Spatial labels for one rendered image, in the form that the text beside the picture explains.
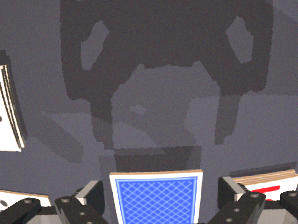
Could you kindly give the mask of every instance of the red stripe on card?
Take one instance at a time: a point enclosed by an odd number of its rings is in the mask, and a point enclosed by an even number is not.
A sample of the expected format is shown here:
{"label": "red stripe on card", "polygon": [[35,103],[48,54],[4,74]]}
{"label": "red stripe on card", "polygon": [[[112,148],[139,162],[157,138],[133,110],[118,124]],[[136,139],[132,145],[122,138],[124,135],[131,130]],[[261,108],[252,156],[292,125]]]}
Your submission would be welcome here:
{"label": "red stripe on card", "polygon": [[270,192],[270,191],[277,191],[279,189],[280,189],[280,185],[274,186],[274,187],[260,188],[260,189],[253,190],[251,192],[266,193],[266,192]]}

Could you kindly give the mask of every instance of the gray background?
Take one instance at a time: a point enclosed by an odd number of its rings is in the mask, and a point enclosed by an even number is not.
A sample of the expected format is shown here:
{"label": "gray background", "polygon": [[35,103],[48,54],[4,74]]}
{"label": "gray background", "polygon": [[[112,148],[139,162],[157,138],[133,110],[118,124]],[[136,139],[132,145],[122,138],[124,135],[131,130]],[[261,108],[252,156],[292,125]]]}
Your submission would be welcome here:
{"label": "gray background", "polygon": [[[241,98],[235,131],[224,144],[214,144],[219,87],[200,61],[192,67],[145,69],[140,64],[113,95],[115,150],[200,147],[198,165],[204,172],[201,222],[217,211],[218,177],[297,161],[298,3],[275,0],[273,6],[266,88]],[[115,170],[113,150],[104,150],[103,143],[94,138],[90,104],[70,100],[66,94],[59,1],[2,0],[0,8],[0,48],[11,57],[28,131],[23,152],[0,152],[0,188],[47,194],[53,202],[92,179],[107,182],[104,173]],[[82,44],[84,69],[95,62],[108,33],[102,22],[95,24]],[[248,61],[252,37],[244,21],[237,18],[227,34],[239,61]],[[107,202],[104,218],[115,223],[112,207]]]}

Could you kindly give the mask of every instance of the red marking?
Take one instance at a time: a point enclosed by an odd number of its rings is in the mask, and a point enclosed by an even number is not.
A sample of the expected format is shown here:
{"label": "red marking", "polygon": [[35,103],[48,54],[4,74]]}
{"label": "red marking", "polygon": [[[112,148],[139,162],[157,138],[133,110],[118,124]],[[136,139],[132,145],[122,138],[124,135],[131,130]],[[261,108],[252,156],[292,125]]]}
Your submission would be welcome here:
{"label": "red marking", "polygon": [[280,185],[274,186],[274,187],[260,188],[260,189],[253,190],[251,192],[266,193],[266,192],[270,192],[270,191],[277,191],[279,189],[280,189]]}

